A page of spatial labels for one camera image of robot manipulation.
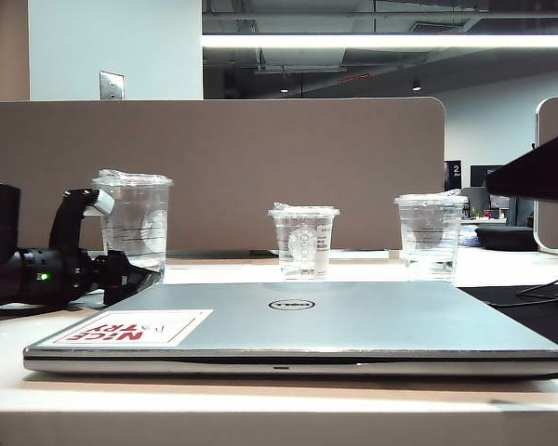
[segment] dell logo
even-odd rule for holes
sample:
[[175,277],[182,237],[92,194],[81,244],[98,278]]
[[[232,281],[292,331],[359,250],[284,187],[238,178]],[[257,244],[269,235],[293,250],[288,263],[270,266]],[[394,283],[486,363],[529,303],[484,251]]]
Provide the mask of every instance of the dell logo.
[[269,304],[269,307],[273,309],[284,309],[293,311],[296,309],[308,309],[312,308],[315,304],[310,300],[300,300],[300,299],[286,299],[286,300],[275,300]]

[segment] red and white sticker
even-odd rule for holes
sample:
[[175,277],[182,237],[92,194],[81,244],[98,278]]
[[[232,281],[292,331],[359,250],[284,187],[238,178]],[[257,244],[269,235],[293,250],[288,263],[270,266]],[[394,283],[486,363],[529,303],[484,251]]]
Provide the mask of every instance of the red and white sticker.
[[42,346],[176,346],[212,309],[113,310],[56,334]]

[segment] white wall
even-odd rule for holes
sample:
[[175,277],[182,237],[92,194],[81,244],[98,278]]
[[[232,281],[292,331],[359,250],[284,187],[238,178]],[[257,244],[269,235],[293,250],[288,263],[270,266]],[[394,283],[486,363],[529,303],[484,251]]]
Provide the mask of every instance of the white wall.
[[29,0],[31,100],[99,99],[99,71],[127,99],[203,97],[201,0]]
[[472,164],[505,164],[531,150],[539,103],[558,96],[558,72],[450,90],[445,104],[445,159],[462,161],[463,187]]

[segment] fluorescent light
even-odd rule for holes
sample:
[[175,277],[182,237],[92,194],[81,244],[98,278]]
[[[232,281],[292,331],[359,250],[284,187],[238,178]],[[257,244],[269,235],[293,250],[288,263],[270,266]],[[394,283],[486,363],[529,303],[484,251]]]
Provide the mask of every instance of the fluorescent light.
[[558,48],[558,34],[207,34],[207,48]]

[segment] white desk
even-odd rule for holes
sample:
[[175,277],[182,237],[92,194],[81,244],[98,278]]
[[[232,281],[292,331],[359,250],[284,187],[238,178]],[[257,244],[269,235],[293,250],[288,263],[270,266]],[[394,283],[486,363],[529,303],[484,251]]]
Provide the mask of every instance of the white desk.
[[487,216],[463,218],[461,225],[506,225],[506,218],[489,218]]
[[[332,260],[328,279],[404,278],[401,260],[364,256]],[[172,260],[166,281],[272,282],[277,268],[273,259]],[[558,256],[459,249],[458,286],[557,277]],[[0,444],[558,445],[558,379],[187,379],[23,369],[26,345],[93,311],[0,321]]]

